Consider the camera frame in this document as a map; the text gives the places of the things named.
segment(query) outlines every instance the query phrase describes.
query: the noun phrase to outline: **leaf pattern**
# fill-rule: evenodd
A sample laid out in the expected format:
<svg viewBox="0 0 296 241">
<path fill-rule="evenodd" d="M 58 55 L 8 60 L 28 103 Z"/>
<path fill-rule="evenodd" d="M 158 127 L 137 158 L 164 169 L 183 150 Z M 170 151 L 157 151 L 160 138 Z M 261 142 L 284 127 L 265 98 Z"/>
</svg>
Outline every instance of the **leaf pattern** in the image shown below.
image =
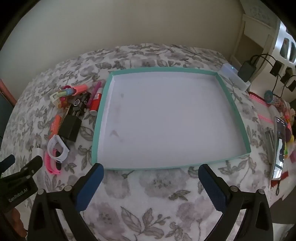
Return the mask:
<svg viewBox="0 0 296 241">
<path fill-rule="evenodd" d="M 169 66 L 218 71 L 224 63 L 227 60 L 212 50 L 138 44 L 95 50 L 57 64 L 29 82 L 13 109 L 3 137 L 2 146 L 6 148 L 0 151 L 0 161 L 13 153 L 16 163 L 4 176 L 19 171 L 31 159 L 34 147 L 46 150 L 50 125 L 56 113 L 61 114 L 49 99 L 58 87 L 80 85 L 87 81 L 95 85 L 98 79 L 106 80 L 111 71 L 118 69 Z M 227 183 L 252 191 L 257 187 L 266 187 L 267 193 L 269 169 L 263 127 L 247 92 L 240 91 L 228 78 L 222 75 L 221 78 L 239 109 L 252 152 L 249 156 L 209 165 Z M 74 185 L 80 176 L 86 174 L 91 167 L 95 124 L 96 117 L 87 111 L 75 144 L 68 143 L 70 153 L 62 164 L 61 175 L 51 175 L 45 168 L 40 169 L 36 174 L 38 188 L 48 192 L 59 191 L 65 185 Z M 208 218 L 213 206 L 209 200 L 201 199 L 204 195 L 198 179 L 198 167 L 157 172 L 106 170 L 92 203 L 97 204 L 104 197 L 109 206 L 94 208 L 89 205 L 83 218 L 96 238 L 101 240 L 143 241 L 152 238 L 191 241 L 194 237 L 198 241 L 205 239 L 201 224 L 205 227 L 212 217 L 219 218 L 214 213 Z M 28 210 L 32 208 L 34 198 L 32 195 L 25 202 Z M 120 208 L 119 201 L 125 209 Z M 69 240 L 75 240 L 68 227 L 65 232 Z M 110 235 L 109 239 L 102 238 L 107 235 Z"/>
</svg>

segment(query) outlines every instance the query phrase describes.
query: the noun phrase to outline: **red trim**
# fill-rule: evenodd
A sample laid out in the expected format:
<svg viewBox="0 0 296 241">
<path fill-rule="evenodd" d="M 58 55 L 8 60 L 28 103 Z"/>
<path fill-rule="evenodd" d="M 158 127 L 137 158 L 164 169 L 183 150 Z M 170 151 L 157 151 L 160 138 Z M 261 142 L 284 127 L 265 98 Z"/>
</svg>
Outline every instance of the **red trim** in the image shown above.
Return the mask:
<svg viewBox="0 0 296 241">
<path fill-rule="evenodd" d="M 286 179 L 287 177 L 289 176 L 289 172 L 288 171 L 285 171 L 282 175 L 281 175 L 281 181 Z M 270 181 L 270 185 L 271 187 L 275 187 L 276 185 L 278 184 L 278 181 Z"/>
<path fill-rule="evenodd" d="M 254 95 L 254 96 L 256 96 L 257 98 L 259 98 L 260 100 L 263 100 L 263 101 L 265 102 L 265 100 L 264 100 L 262 97 L 260 97 L 259 95 L 256 95 L 256 94 L 253 93 L 253 92 L 249 92 L 249 95 Z"/>
</svg>

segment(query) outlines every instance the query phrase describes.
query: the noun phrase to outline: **floral tablecloth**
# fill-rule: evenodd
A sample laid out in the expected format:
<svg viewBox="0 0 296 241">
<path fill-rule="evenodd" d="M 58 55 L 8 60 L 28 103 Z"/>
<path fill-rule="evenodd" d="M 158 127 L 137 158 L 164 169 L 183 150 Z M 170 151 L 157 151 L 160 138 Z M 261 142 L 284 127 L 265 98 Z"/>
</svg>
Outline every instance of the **floral tablecloth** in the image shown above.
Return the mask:
<svg viewBox="0 0 296 241">
<path fill-rule="evenodd" d="M 106 79 L 111 71 L 118 69 L 176 66 L 218 71 L 226 62 L 220 53 L 212 50 L 139 44 L 96 50 L 57 64 L 28 84 L 11 114 L 0 159 L 12 153 L 16 164 L 5 174 L 19 171 L 31 159 L 32 149 L 37 145 L 46 150 L 49 126 L 60 112 L 49 100 L 57 87 Z M 251 192 L 262 188 L 269 198 L 269 165 L 258 115 L 247 92 L 232 85 L 227 78 L 223 79 L 242 116 L 252 152 L 248 157 L 210 167 L 229 185 Z M 95 117 L 87 112 L 77 141 L 68 143 L 70 153 L 62 164 L 61 175 L 50 175 L 42 167 L 34 176 L 38 188 L 48 192 L 62 190 L 90 170 L 94 125 Z M 198 167 L 130 172 L 106 170 L 103 182 L 81 215 L 101 241 L 204 240 L 221 213 L 214 209 L 203 190 L 197 170 Z M 32 208 L 34 198 L 35 195 L 25 201 L 28 209 Z M 234 239 L 242 217 L 243 214 L 229 240 Z M 60 218 L 69 240 L 74 240 L 64 217 L 60 215 Z"/>
</svg>

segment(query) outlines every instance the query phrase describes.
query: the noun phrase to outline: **screw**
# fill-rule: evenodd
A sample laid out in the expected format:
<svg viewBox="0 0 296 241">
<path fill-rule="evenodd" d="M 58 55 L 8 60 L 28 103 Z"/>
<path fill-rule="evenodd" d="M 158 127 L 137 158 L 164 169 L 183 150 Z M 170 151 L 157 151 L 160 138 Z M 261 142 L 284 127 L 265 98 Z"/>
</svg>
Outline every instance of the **screw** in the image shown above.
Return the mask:
<svg viewBox="0 0 296 241">
<path fill-rule="evenodd" d="M 71 191 L 71 189 L 72 189 L 72 186 L 71 185 L 65 186 L 65 188 L 64 188 L 64 190 L 66 192 Z"/>
<path fill-rule="evenodd" d="M 264 193 L 265 193 L 263 189 L 258 189 L 258 192 L 259 192 L 260 194 L 264 194 Z"/>
<path fill-rule="evenodd" d="M 42 193 L 44 193 L 44 189 L 39 189 L 37 193 L 38 195 L 41 195 Z"/>
<path fill-rule="evenodd" d="M 238 188 L 237 188 L 237 186 L 231 186 L 230 190 L 233 191 L 233 192 L 237 192 Z"/>
</svg>

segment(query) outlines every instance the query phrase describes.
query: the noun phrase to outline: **tray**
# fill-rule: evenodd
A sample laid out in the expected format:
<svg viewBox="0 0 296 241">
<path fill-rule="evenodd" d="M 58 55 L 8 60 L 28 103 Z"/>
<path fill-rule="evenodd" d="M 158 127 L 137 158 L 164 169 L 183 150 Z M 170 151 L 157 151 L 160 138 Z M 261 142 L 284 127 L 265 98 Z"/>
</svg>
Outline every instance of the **tray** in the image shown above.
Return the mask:
<svg viewBox="0 0 296 241">
<path fill-rule="evenodd" d="M 243 121 L 218 73 L 174 67 L 110 73 L 94 130 L 93 164 L 161 169 L 250 152 Z"/>
</svg>

